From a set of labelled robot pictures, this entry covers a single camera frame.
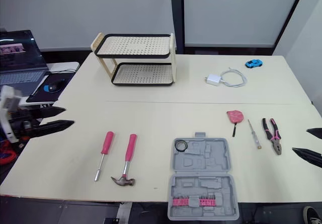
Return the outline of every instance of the small screwdriver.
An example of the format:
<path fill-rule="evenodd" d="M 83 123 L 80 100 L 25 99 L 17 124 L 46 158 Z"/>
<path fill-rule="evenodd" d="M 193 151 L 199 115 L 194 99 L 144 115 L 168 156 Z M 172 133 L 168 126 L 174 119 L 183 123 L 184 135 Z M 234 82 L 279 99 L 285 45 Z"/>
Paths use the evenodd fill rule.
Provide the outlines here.
<path fill-rule="evenodd" d="M 105 140 L 104 140 L 103 148 L 102 148 L 102 151 L 101 151 L 102 159 L 101 159 L 100 166 L 99 166 L 98 170 L 96 171 L 96 175 L 95 175 L 94 181 L 98 181 L 98 179 L 99 179 L 100 172 L 101 172 L 101 166 L 102 166 L 103 159 L 104 159 L 104 155 L 107 155 L 108 152 L 109 152 L 109 148 L 110 148 L 111 143 L 112 143 L 113 135 L 114 135 L 113 132 L 107 132 L 106 133 L 106 137 L 105 137 Z"/>
<path fill-rule="evenodd" d="M 251 127 L 251 131 L 252 131 L 252 135 L 253 135 L 254 142 L 255 142 L 257 148 L 260 150 L 262 148 L 262 146 L 261 146 L 261 144 L 260 144 L 260 142 L 259 142 L 259 140 L 257 138 L 257 135 L 256 135 L 256 133 L 255 133 L 255 131 L 253 129 L 253 126 L 251 125 L 251 122 L 250 122 L 249 119 L 248 119 L 248 123 L 250 124 L 250 127 Z"/>

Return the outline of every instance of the black rubber band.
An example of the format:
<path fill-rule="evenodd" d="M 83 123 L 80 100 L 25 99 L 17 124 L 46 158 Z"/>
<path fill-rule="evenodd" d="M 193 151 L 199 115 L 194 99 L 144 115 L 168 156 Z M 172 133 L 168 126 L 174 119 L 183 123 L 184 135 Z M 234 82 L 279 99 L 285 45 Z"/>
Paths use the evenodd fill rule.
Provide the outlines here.
<path fill-rule="evenodd" d="M 183 150 L 178 149 L 177 144 L 179 144 L 179 143 L 183 143 L 183 144 L 185 145 L 185 148 L 184 148 Z M 184 151 L 188 148 L 188 144 L 187 144 L 187 142 L 186 142 L 186 141 L 184 141 L 184 140 L 177 140 L 177 141 L 175 142 L 175 148 L 176 148 L 176 150 L 177 150 L 178 152 L 184 152 Z"/>

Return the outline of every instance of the white cable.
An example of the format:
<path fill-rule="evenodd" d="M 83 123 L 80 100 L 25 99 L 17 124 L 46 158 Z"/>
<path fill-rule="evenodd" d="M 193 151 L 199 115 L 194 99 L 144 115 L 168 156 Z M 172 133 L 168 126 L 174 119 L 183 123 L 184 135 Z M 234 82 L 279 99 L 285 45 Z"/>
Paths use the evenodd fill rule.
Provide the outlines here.
<path fill-rule="evenodd" d="M 236 73 L 236 74 L 240 75 L 241 79 L 243 80 L 243 83 L 236 84 L 236 85 L 232 85 L 232 84 L 228 83 L 227 81 L 225 81 L 222 76 L 224 74 L 226 74 L 226 73 L 229 73 L 229 72 L 233 72 L 233 73 Z M 237 69 L 231 69 L 230 67 L 229 67 L 229 70 L 226 70 L 223 73 L 221 73 L 220 74 L 220 77 L 221 77 L 220 82 L 222 82 L 223 84 L 225 84 L 228 87 L 242 87 L 242 86 L 244 86 L 247 83 L 247 78 L 243 75 L 243 73 L 241 73 Z"/>

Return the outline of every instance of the pink screwdriver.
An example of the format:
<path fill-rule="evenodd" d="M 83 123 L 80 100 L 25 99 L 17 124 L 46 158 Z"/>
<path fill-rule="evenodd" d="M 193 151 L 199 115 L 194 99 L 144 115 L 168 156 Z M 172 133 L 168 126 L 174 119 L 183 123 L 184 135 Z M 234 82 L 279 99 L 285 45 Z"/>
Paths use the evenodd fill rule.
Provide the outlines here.
<path fill-rule="evenodd" d="M 101 166 L 102 166 L 103 159 L 104 159 L 104 155 L 107 155 L 108 152 L 109 152 L 109 148 L 110 148 L 111 143 L 112 143 L 113 135 L 114 135 L 113 132 L 107 132 L 106 133 L 103 148 L 102 148 L 102 151 L 101 151 L 102 159 L 101 159 L 100 166 L 99 166 L 98 170 L 96 171 L 96 176 L 95 176 L 94 181 L 98 181 L 98 179 L 99 179 L 100 172 L 101 172 Z"/>

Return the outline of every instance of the white charger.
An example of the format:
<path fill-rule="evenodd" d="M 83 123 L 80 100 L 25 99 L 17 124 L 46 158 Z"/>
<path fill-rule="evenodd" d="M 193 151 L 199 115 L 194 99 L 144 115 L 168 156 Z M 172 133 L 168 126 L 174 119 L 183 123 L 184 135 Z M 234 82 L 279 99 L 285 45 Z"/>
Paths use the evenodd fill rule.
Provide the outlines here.
<path fill-rule="evenodd" d="M 208 77 L 205 78 L 206 83 L 219 86 L 221 77 L 217 76 L 216 74 L 210 74 Z"/>
<path fill-rule="evenodd" d="M 225 81 L 222 78 L 222 76 L 226 73 L 229 73 L 229 72 L 233 72 L 233 73 L 240 75 L 243 83 L 232 85 L 232 84 L 228 83 L 227 81 Z M 223 73 L 220 74 L 220 76 L 218 76 L 216 74 L 210 74 L 208 77 L 205 78 L 205 80 L 206 80 L 206 83 L 217 86 L 217 87 L 220 85 L 220 82 L 222 82 L 224 85 L 226 85 L 228 87 L 242 87 L 247 83 L 247 78 L 239 70 L 231 69 L 230 67 L 229 67 L 229 70 L 224 71 Z"/>

